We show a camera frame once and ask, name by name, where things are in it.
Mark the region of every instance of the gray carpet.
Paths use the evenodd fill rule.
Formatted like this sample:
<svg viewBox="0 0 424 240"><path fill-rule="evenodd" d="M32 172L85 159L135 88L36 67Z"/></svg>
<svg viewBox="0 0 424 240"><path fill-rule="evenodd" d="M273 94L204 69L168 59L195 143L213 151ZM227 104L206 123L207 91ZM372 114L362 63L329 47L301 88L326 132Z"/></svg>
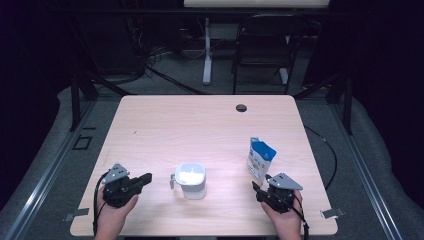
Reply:
<svg viewBox="0 0 424 240"><path fill-rule="evenodd" d="M174 54L161 55L160 61L153 67L184 84L193 88L209 92L211 94L231 94L231 51L225 47L220 51L214 51L212 70L212 83L203 86L203 57L192 59L184 55ZM300 59L296 66L293 84L290 94L301 91L301 79L307 66L310 51L306 49L300 53ZM278 81L278 76L265 76L271 81ZM137 81L120 85L132 93L144 95L177 95L188 94L175 85L147 72ZM252 86L240 94L251 94ZM83 105L92 109L86 120L82 123L77 136L91 137L92 140L86 150L72 150L76 140L69 143L69 151L63 156L63 165L58 169L58 175L54 184L48 191L41 207L25 229L23 239L82 239L73 237L69 233L71 222L63 221L65 214L73 213L78 205L85 186L94 167L97 156L101 150L108 128L111 124L119 97L103 86L97 86L100 98L97 102ZM257 94L276 94L275 88L261 88ZM334 181L328 188L330 203L334 208L343 208L345 216L337 220L339 231L334 236L315 237L311 239L385 239L386 234L381 227L374 207L364 189L354 165L352 154L343 132L337 127L337 116L334 115L334 106L328 106L323 100L326 90L318 91L308 100L297 101L299 111L304 124L322 135L334 148L338 158L338 168ZM68 130L71 126L70 91L66 89L59 95L61 110L50 134L46 138L43 147L34 160L21 185L12 196L11 201L0 214L1 232L0 238L4 239L15 222L19 213L25 206L32 191L44 172L50 166L63 149ZM352 116L355 142L370 168L381 193L386 200L387 206L392 212L404 239L419 239L424 236L424 212L417 207L402 192L401 186L392 176L390 171L390 156L387 153L384 142L378 131L367 117L366 111L354 101ZM309 141L314 152L324 184L327 184L334 168L334 157L322 139L309 130Z"/></svg>

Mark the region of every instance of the gray floor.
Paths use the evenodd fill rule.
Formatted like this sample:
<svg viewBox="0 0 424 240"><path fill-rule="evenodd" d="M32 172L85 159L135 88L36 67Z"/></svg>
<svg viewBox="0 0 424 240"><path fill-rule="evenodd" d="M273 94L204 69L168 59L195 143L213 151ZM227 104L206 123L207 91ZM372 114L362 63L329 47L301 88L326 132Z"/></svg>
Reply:
<svg viewBox="0 0 424 240"><path fill-rule="evenodd" d="M305 46L295 68L291 95L302 90L301 79L311 50L310 45ZM153 68L198 90L211 94L231 94L231 56L232 52L227 47L217 46L214 49L212 83L209 86L202 84L203 57L189 58L166 53L161 55ZM259 82L279 81L278 75L248 69L241 75L245 82L259 79L263 79ZM136 81L119 86L144 95L188 94L150 72ZM83 122L74 133L68 132L72 119L70 90L59 94L61 109L56 122L27 175L0 214L1 239L85 239L73 237L69 233L71 222L63 221L63 218L78 208L120 99L103 86L98 85L97 88L100 92L98 101L87 102L82 97ZM280 91L275 87L246 85L240 87L239 94L253 94L252 89L260 91L255 94L282 92L282 89ZM327 194L332 207L343 208L346 215L337 220L339 230L334 236L312 236L311 239L422 238L423 209L406 197L392 176L390 156L366 111L354 101L354 135L348 136L340 126L339 107L327 105L323 99L325 93L326 89L322 89L308 99L297 101L297 104L305 126L323 136L337 154L337 173ZM326 184L334 169L334 156L320 137L309 130L305 131ZM92 138L87 150L73 150L80 134ZM49 184L40 184L43 180ZM31 194L40 189L43 193L40 201L31 201L34 199Z"/></svg>

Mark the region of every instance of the white desk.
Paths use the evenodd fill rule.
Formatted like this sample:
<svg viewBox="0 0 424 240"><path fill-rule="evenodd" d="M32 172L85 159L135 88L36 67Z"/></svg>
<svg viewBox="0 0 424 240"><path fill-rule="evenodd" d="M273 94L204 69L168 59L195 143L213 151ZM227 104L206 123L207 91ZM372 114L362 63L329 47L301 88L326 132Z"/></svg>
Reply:
<svg viewBox="0 0 424 240"><path fill-rule="evenodd" d="M236 111L238 104L246 112ZM93 193L100 176L116 162L130 177L151 172L139 202L121 232L126 236L270 236L272 222L256 201L247 169L250 137L277 151L268 173L284 172L303 186L311 235L332 235L334 219L295 101L290 96L124 97L79 206L71 233L92 236ZM170 174L182 162L206 167L206 197L186 200Z"/></svg>
<svg viewBox="0 0 424 240"><path fill-rule="evenodd" d="M184 0L187 8L327 8L329 0ZM212 56L210 51L209 19L205 23L205 67L203 71L203 84L211 83ZM287 71L280 70L282 82L287 80Z"/></svg>

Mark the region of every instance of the person's left hand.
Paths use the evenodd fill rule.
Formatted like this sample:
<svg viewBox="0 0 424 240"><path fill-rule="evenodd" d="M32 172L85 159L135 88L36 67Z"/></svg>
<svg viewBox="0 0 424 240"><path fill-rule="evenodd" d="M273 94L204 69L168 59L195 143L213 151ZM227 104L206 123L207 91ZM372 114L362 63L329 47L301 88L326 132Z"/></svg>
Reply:
<svg viewBox="0 0 424 240"><path fill-rule="evenodd" d="M100 211L105 201L103 200L103 189L99 189L97 194L97 210ZM138 201L138 195L135 195L131 200L120 208L104 205L97 219L97 234L94 239L109 240L116 239L124 227L125 219L128 213L134 208Z"/></svg>

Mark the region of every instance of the human hand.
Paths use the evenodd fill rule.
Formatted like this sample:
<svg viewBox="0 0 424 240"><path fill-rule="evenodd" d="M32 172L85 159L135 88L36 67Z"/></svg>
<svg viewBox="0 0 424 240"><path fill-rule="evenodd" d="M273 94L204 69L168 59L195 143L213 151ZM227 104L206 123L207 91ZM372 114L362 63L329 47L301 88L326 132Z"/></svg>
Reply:
<svg viewBox="0 0 424 240"><path fill-rule="evenodd" d="M124 227L128 213L134 208L138 201L138 195L134 195L125 206L115 208L109 206L107 203L105 204L105 200L103 200L103 189L104 186L99 189L97 194L97 209L98 211L101 209L101 211L97 219L97 234L94 239L112 240L118 237Z"/></svg>
<svg viewBox="0 0 424 240"><path fill-rule="evenodd" d="M302 195L298 190L294 190L294 195L299 199L296 199L293 202L293 208L295 208L298 212L302 212L300 207L302 202ZM279 213L274 211L268 204L265 202L261 202L262 209L268 215L268 217L272 220L274 224L275 231L278 234L280 240L299 240L300 236L300 228L301 228L301 219L296 214L295 211L290 210L285 213Z"/></svg>

